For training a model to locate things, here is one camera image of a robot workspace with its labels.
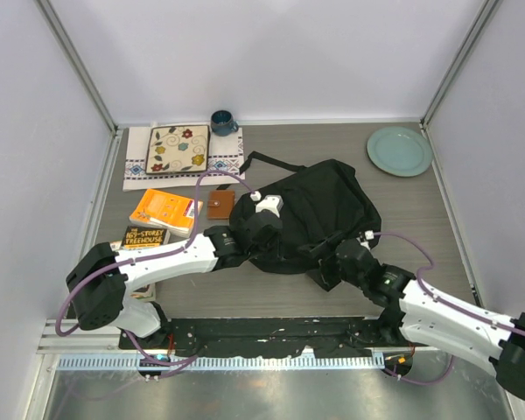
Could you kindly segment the black student backpack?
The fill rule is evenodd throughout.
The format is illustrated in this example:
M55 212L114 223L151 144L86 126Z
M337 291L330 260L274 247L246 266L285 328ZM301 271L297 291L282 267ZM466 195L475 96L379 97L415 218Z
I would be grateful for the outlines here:
M334 250L344 240L382 229L382 217L365 194L355 169L336 159L311 166L288 164L257 151L251 152L240 172L254 160L291 172L260 189L263 196L278 195L283 229L279 240L251 263L272 274L305 274L330 291L341 282Z

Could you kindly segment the treehouse paperback book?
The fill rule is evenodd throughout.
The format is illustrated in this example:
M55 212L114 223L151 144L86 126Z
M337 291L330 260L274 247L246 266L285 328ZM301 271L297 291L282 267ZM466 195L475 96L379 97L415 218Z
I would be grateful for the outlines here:
M171 234L166 228L128 226L121 241L121 249L148 249L166 245Z

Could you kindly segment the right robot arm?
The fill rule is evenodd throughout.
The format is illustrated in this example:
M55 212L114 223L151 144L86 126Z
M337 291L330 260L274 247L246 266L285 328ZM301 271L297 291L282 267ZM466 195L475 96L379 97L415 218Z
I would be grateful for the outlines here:
M383 309L377 325L382 342L435 347L483 369L525 401L525 312L512 318L468 304L379 262L356 239L343 241L335 257L342 280Z

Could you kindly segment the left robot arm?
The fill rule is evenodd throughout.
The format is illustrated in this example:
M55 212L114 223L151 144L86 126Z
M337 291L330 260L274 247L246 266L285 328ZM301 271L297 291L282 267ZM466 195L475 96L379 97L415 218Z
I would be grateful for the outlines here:
M115 326L158 349L167 342L169 328L161 311L132 297L134 291L174 277L238 267L269 250L282 227L276 212L262 210L235 227L210 227L160 247L114 251L106 242L97 244L66 278L78 327Z

